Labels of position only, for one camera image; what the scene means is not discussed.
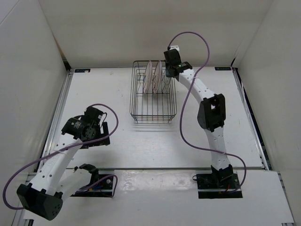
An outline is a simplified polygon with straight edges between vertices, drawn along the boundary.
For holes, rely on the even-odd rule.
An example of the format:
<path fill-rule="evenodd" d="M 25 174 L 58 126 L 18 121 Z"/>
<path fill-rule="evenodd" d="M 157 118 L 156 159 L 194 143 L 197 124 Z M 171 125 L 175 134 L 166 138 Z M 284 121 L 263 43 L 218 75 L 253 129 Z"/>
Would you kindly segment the black patterned white plate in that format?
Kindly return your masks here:
<path fill-rule="evenodd" d="M 172 78 L 163 76 L 162 83 L 161 83 L 161 92 L 167 93 L 171 84 Z"/>

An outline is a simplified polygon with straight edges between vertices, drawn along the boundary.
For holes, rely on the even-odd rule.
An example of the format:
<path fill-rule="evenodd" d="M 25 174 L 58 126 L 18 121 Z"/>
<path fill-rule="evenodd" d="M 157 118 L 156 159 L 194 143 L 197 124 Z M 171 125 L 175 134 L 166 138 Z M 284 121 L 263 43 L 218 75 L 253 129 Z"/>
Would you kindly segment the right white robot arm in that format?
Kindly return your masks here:
<path fill-rule="evenodd" d="M 188 62 L 172 65 L 166 62 L 166 77 L 175 78 L 188 89 L 183 108 L 189 95 L 193 95 L 199 108 L 197 121 L 204 130 L 209 148 L 197 146 L 191 147 L 211 153 L 211 182 L 216 188 L 228 185 L 233 176 L 233 167 L 227 157 L 227 151 L 223 136 L 224 121 L 226 119 L 225 97 L 223 94 L 215 94 L 200 78 L 194 74 L 192 66 Z"/>

